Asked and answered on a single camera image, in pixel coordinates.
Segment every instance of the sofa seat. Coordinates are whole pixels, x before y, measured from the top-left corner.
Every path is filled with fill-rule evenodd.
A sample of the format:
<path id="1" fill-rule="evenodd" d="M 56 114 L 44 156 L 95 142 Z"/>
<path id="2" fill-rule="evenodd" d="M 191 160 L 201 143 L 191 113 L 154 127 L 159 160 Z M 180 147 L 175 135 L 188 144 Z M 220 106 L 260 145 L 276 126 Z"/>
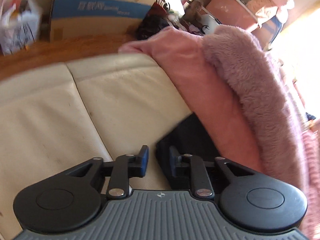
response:
<path id="1" fill-rule="evenodd" d="M 190 110 L 164 71 L 146 55 L 114 54 L 50 65 L 0 83 L 0 233 L 21 227 L 16 194 L 95 156 L 105 161 L 150 148 L 139 189 L 168 188 L 155 144 Z"/>

